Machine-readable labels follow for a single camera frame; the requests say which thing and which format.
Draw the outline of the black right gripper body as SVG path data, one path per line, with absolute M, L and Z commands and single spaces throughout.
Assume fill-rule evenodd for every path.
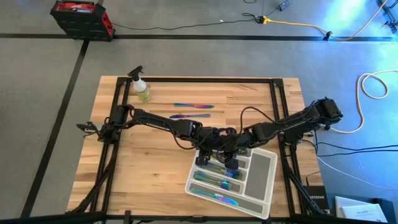
M 249 136 L 247 134 L 222 135 L 222 142 L 223 159 L 249 154 Z

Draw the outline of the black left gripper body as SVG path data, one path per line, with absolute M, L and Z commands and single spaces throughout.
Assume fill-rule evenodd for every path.
M 217 150 L 223 144 L 223 137 L 221 132 L 223 128 L 212 128 L 204 127 L 199 131 L 198 140 L 199 144 L 197 149 L 199 150 L 200 157 L 208 157 L 211 155 L 213 150 Z

